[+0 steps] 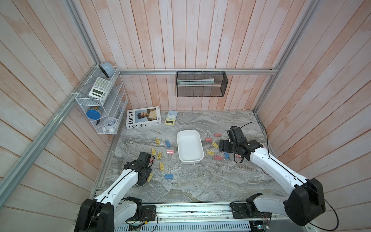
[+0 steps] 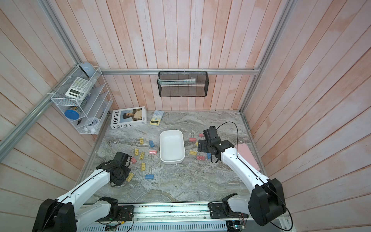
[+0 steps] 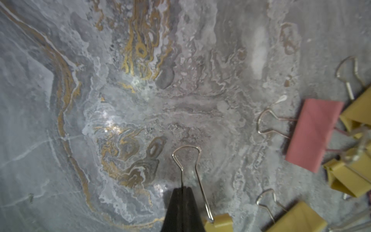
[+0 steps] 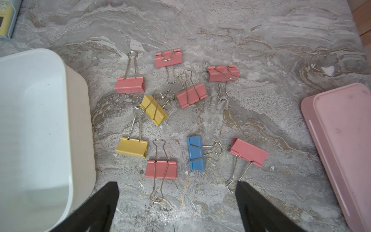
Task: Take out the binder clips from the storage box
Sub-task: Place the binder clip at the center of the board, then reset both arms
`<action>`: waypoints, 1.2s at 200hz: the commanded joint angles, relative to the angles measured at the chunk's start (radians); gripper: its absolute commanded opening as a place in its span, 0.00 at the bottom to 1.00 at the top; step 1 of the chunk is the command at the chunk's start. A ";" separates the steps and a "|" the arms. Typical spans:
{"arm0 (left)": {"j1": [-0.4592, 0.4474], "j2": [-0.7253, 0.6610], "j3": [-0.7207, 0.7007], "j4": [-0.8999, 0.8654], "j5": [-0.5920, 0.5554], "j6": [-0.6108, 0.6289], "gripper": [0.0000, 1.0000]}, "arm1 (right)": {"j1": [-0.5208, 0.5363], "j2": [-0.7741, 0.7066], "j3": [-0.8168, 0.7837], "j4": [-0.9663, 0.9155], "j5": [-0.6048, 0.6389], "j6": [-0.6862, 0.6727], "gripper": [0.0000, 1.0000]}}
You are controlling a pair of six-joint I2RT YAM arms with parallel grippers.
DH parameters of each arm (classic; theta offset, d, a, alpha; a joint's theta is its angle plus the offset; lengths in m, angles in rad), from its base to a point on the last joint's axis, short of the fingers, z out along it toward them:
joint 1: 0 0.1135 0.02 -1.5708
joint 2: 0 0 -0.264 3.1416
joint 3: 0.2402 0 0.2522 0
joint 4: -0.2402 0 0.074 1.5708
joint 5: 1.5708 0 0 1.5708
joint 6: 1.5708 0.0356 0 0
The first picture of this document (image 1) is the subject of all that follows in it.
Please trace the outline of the white plastic storage box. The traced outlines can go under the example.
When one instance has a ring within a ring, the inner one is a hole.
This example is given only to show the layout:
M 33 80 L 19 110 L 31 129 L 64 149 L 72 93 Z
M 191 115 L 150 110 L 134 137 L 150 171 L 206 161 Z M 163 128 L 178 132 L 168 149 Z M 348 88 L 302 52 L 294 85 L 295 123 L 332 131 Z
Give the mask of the white plastic storage box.
M 196 164 L 203 160 L 201 137 L 196 130 L 182 130 L 177 134 L 178 156 L 183 164 Z

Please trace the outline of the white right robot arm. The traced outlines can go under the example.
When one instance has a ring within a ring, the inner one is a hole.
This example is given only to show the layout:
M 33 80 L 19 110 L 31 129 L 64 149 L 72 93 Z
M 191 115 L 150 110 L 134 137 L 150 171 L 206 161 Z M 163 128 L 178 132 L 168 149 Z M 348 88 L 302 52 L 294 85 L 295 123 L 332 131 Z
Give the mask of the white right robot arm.
M 227 131 L 228 139 L 220 140 L 219 151 L 248 160 L 269 174 L 287 192 L 287 198 L 264 197 L 261 193 L 246 199 L 245 204 L 231 203 L 233 217 L 257 218 L 267 213 L 289 217 L 298 226 L 305 226 L 326 211 L 322 184 L 297 174 L 256 140 L 248 141 L 240 127 Z

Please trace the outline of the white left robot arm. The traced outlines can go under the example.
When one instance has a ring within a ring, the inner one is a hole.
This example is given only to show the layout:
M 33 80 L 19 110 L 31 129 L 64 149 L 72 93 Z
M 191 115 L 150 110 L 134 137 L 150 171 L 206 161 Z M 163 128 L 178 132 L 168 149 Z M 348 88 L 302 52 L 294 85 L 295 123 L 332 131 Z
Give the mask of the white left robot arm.
M 147 182 L 154 159 L 153 155 L 141 152 L 138 159 L 127 162 L 108 189 L 81 204 L 74 231 L 113 232 L 128 221 L 142 224 L 149 221 L 153 213 L 143 209 L 142 200 L 125 195 L 132 187 L 141 187 Z

